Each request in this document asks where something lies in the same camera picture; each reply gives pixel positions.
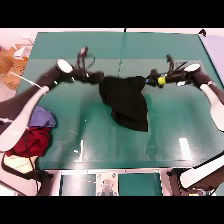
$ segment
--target yellow tape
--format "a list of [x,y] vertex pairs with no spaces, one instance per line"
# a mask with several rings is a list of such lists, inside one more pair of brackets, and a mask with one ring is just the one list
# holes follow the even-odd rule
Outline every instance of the yellow tape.
[[159,83],[159,85],[166,84],[166,76],[159,77],[158,78],[158,83]]

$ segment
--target teal tabletop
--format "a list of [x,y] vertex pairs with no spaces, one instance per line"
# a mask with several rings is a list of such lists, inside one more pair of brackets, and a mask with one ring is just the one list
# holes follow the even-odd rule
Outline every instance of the teal tabletop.
[[[96,56],[91,70],[105,75],[146,77],[151,69],[165,72],[166,55],[199,62],[220,88],[217,73],[197,35],[162,33],[39,33],[24,77],[35,81],[57,58],[75,63],[87,45]],[[29,87],[22,81],[18,93]],[[189,167],[223,151],[223,134],[210,116],[206,96],[194,86],[145,86],[148,132],[119,126],[105,106],[98,86],[62,83],[39,105],[57,119],[39,169],[111,169]]]

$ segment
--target red cloth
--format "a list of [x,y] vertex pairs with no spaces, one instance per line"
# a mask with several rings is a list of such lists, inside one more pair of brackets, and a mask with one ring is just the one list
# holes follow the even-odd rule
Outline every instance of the red cloth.
[[[43,156],[50,140],[49,131],[51,128],[30,127],[26,130],[26,141],[30,151],[30,156]],[[6,152],[7,156],[16,155],[28,158],[24,134],[16,145]]]

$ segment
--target black garment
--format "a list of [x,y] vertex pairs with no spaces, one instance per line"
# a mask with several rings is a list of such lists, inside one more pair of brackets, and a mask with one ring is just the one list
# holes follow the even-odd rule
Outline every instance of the black garment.
[[137,76],[126,79],[107,76],[99,85],[104,104],[112,108],[112,117],[120,125],[148,131],[147,104],[141,94],[145,78]]

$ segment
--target blue cloth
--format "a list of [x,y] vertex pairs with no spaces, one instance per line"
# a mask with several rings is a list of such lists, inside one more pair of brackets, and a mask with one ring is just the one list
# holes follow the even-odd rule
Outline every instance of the blue cloth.
[[34,108],[30,118],[29,127],[53,128],[55,125],[56,121],[51,112],[40,106]]

